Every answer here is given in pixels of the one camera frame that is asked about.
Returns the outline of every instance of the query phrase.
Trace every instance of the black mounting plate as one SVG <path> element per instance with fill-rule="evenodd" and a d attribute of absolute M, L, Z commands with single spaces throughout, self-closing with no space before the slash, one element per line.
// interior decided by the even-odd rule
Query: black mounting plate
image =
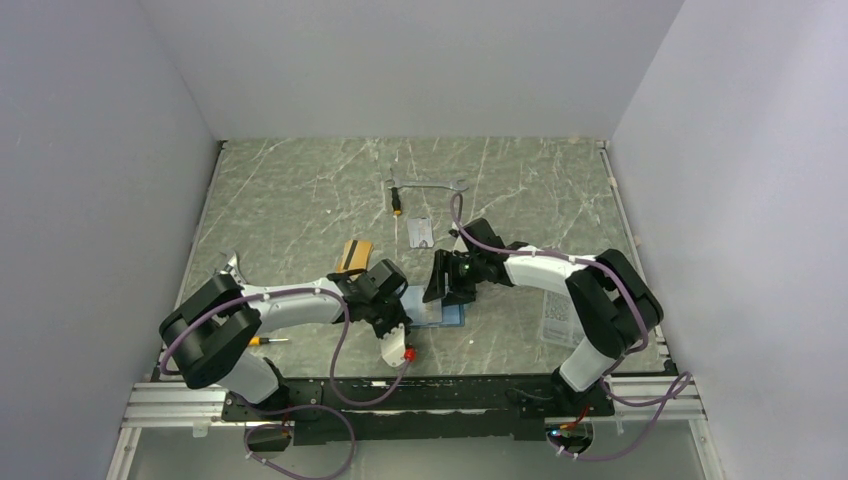
<path fill-rule="evenodd" d="M 393 381 L 393 378 L 343 378 L 337 379 L 336 385 L 347 398 L 364 401 L 385 393 Z M 292 404 L 307 405 L 314 398 L 316 403 L 337 410 L 362 411 L 346 415 L 354 425 L 356 438 L 362 440 L 487 436 L 543 440 L 546 417 L 580 414 L 563 410 L 553 401 L 535 401 L 515 393 L 517 389 L 535 397 L 550 397 L 553 388 L 549 374 L 406 377 L 385 401 L 376 407 L 364 408 L 342 402 L 328 382 L 326 378 L 287 379 Z M 233 400 L 233 404 L 225 404 L 222 420 L 264 420 L 229 394 L 227 399 Z M 391 415 L 381 413 L 387 410 L 394 412 Z M 608 400 L 594 403 L 589 412 L 590 417 L 614 414 L 613 404 Z M 291 418 L 295 421 L 295 445 L 321 445 L 347 439 L 347 430 L 332 415 L 305 410 L 296 412 Z"/>
<path fill-rule="evenodd" d="M 291 405 L 320 405 L 323 400 L 322 393 L 321 385 L 317 382 L 289 383 L 289 401 Z M 311 422 L 318 420 L 320 416 L 321 411 L 308 409 L 292 412 L 289 418 L 295 422 Z M 248 410 L 239 397 L 233 395 L 232 392 L 227 392 L 227 396 L 224 398 L 224 408 L 221 411 L 221 420 L 225 422 L 256 422 L 262 420 L 280 420 L 280 418 L 279 416 L 266 418 L 257 415 Z"/>

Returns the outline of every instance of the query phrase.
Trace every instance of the screwdriver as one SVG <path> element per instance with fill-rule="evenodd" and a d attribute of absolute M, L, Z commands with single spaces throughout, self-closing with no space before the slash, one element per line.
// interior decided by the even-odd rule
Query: screwdriver
<path fill-rule="evenodd" d="M 392 179 L 394 180 L 394 178 L 395 178 L 394 170 L 392 170 L 390 168 L 389 172 L 391 172 Z M 398 195 L 398 193 L 397 193 L 397 186 L 393 186 L 390 190 L 392 191 L 392 210 L 394 210 L 395 217 L 397 217 L 398 215 L 400 215 L 402 213 L 402 210 L 400 208 L 400 195 Z"/>
<path fill-rule="evenodd" d="M 397 187 L 392 187 L 392 208 L 395 211 L 395 216 L 401 214 L 400 195 L 397 193 Z"/>
<path fill-rule="evenodd" d="M 256 347 L 258 345 L 265 345 L 268 343 L 281 343 L 288 342 L 288 338 L 265 338 L 265 337 L 253 337 L 250 339 L 250 343 L 247 344 L 248 347 Z"/>

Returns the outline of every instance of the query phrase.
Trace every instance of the white enclosure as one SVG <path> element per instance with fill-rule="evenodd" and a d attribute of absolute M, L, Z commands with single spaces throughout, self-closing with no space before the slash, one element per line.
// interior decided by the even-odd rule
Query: white enclosure
<path fill-rule="evenodd" d="M 682 0 L 141 0 L 218 138 L 609 138 Z"/>
<path fill-rule="evenodd" d="M 613 137 L 729 478 L 848 467 L 846 18 L 844 2 L 687 0 Z"/>

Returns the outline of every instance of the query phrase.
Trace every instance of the gray marble surface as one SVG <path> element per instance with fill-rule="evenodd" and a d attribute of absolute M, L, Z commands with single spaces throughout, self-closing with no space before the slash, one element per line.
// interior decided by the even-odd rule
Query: gray marble surface
<path fill-rule="evenodd" d="M 186 286 L 190 295 L 234 248 L 255 285 L 315 280 L 334 270 L 344 242 L 374 244 L 371 264 L 392 259 L 411 285 L 426 284 L 433 249 L 410 249 L 409 217 L 429 217 L 436 248 L 450 249 L 448 190 L 400 191 L 398 222 L 384 186 L 389 168 L 410 178 L 466 178 L 463 220 L 484 216 L 509 243 L 520 240 L 573 254 L 606 248 L 628 252 L 622 220 L 595 143 L 549 138 L 288 138 L 230 141 Z M 489 284 L 478 287 L 460 328 L 415 330 L 411 375 L 547 373 L 570 349 L 539 340 L 543 292 Z M 273 360 L 288 377 L 326 376 L 341 327 L 278 330 L 285 344 L 250 351 Z M 662 367 L 655 342 L 622 371 Z M 371 327 L 351 328 L 339 376 L 390 376 Z"/>

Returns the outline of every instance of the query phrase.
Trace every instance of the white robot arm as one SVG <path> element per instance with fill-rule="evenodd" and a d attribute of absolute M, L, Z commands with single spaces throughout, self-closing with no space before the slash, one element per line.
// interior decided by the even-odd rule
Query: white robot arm
<path fill-rule="evenodd" d="M 270 361 L 245 352 L 254 335 L 306 323 L 340 323 L 347 307 L 351 321 L 366 320 L 372 325 L 386 363 L 399 367 L 406 361 L 411 320 L 400 301 L 406 277 L 390 260 L 380 261 L 356 278 L 352 274 L 260 287 L 244 282 L 233 256 L 224 270 L 162 322 L 159 333 L 189 388 L 217 383 L 251 404 L 284 407 L 288 389 L 280 372 Z M 208 320 L 184 333 L 213 309 L 221 309 L 217 315 L 223 321 Z"/>
<path fill-rule="evenodd" d="M 625 299 L 613 296 L 614 281 L 596 267 L 602 266 L 620 279 L 646 331 L 663 318 L 659 302 L 624 254 L 609 249 L 597 256 L 567 256 L 570 261 L 536 255 L 538 249 L 525 243 L 504 246 L 482 218 L 469 222 L 464 231 L 478 243 L 510 254 L 483 249 L 452 231 L 458 237 L 457 246 L 452 252 L 436 251 L 424 301 L 440 298 L 442 305 L 472 302 L 476 300 L 475 285 L 483 281 L 570 296 L 586 337 L 553 372 L 554 396 L 567 409 L 581 408 L 605 397 L 596 388 L 598 379 L 643 338 L 643 332 Z"/>

